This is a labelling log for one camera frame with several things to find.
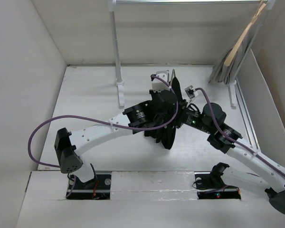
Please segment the black trousers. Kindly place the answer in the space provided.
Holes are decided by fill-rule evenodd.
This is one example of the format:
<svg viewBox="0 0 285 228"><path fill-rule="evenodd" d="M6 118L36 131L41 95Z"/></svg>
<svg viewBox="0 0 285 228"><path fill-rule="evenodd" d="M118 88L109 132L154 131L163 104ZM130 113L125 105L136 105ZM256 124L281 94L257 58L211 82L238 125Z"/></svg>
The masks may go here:
<svg viewBox="0 0 285 228"><path fill-rule="evenodd" d="M153 138L156 143L161 143L163 147L167 150L170 150L173 146L176 130L180 128L181 113L186 103L186 101L182 97L181 87L177 77L173 78L171 87L174 90L176 97L178 99L178 111L176 117L166 127L144 132L144 137Z"/></svg>

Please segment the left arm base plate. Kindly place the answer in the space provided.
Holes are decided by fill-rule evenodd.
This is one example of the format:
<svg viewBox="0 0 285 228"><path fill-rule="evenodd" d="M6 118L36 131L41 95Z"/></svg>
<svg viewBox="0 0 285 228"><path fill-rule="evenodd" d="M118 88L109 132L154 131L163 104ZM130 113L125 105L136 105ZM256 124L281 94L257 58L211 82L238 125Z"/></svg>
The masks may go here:
<svg viewBox="0 0 285 228"><path fill-rule="evenodd" d="M112 173L108 171L97 171L97 178L86 183L74 176L68 175L68 187L66 198L68 200L109 200L111 192Z"/></svg>

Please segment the grey hanging garment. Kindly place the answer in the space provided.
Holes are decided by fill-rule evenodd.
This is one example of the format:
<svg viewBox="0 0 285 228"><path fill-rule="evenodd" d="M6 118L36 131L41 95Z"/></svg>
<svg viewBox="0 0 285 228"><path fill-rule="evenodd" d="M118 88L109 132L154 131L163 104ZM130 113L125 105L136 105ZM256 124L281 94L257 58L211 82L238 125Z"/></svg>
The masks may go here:
<svg viewBox="0 0 285 228"><path fill-rule="evenodd" d="M260 14L262 14L262 7L256 11L256 14L252 17L243 33L240 35L234 46L230 47L218 60L209 76L210 82L224 83L229 85L235 81L236 71L239 68L241 61L244 58L244 54L248 49L253 33L255 31L255 22L258 20Z"/></svg>

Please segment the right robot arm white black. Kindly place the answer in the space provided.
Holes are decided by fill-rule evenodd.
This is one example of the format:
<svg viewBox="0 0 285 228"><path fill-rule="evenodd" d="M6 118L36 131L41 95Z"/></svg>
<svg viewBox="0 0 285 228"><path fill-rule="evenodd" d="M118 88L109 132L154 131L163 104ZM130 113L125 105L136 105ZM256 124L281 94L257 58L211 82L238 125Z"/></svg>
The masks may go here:
<svg viewBox="0 0 285 228"><path fill-rule="evenodd" d="M181 123L208 133L207 141L212 147L253 171L253 174L237 171L220 162L212 168L206 183L215 187L243 188L268 200L273 208L285 215L285 167L251 149L238 131L225 124L226 116L216 103L206 104L202 112L185 108L181 114Z"/></svg>

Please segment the wooden hanger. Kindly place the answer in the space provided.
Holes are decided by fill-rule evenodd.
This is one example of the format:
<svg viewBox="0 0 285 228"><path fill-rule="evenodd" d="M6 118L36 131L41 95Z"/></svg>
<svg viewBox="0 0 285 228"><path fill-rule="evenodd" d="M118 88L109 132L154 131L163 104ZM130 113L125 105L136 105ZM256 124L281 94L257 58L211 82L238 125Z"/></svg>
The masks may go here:
<svg viewBox="0 0 285 228"><path fill-rule="evenodd" d="M243 33L240 35L239 39L237 40L237 42L235 43L235 45L233 46L232 50L230 51L229 55L227 56L227 58L224 61L224 66L228 67L230 66L232 60L234 59L241 43L243 42L245 36L247 35L247 33L249 32L250 28L254 25L255 21L258 19L259 15L262 13L263 9L265 8L266 3L264 3L262 0L259 3L259 6L256 10L256 13L254 14L254 16L252 17L251 21L248 23L247 27L245 28L245 30L243 31Z"/></svg>

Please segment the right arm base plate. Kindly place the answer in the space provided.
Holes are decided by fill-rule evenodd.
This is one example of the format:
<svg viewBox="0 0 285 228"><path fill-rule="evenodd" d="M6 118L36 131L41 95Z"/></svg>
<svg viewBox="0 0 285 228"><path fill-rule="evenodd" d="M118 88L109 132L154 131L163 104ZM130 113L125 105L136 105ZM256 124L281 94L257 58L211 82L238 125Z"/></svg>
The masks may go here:
<svg viewBox="0 0 285 228"><path fill-rule="evenodd" d="M197 190L199 200L241 200L239 188L211 182L209 171L194 172L194 176L192 187Z"/></svg>

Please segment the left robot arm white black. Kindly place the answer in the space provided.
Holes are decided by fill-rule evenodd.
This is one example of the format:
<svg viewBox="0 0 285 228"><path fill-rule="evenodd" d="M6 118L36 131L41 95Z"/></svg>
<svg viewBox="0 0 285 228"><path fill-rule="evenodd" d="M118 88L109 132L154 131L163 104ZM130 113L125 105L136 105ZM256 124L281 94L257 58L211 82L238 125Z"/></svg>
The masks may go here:
<svg viewBox="0 0 285 228"><path fill-rule="evenodd" d="M74 175L85 188L92 188L96 184L95 170L84 161L85 152L112 139L155 131L171 123L177 114L175 93L171 90L150 90L149 93L151 100L125 109L108 122L73 132L59 129L54 149L61 173Z"/></svg>

